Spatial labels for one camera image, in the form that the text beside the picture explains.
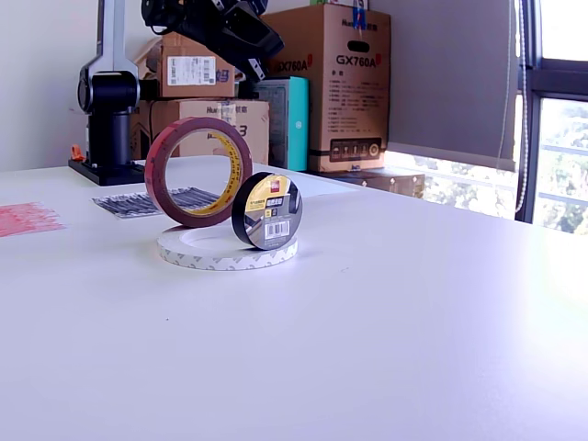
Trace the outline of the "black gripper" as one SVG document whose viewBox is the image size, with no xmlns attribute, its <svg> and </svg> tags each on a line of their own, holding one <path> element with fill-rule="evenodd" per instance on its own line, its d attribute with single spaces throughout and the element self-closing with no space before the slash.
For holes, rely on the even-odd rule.
<svg viewBox="0 0 588 441">
<path fill-rule="evenodd" d="M 267 1 L 177 1 L 170 29 L 204 45 L 253 81 L 266 78 L 261 59 L 285 46 L 262 20 Z"/>
</svg>

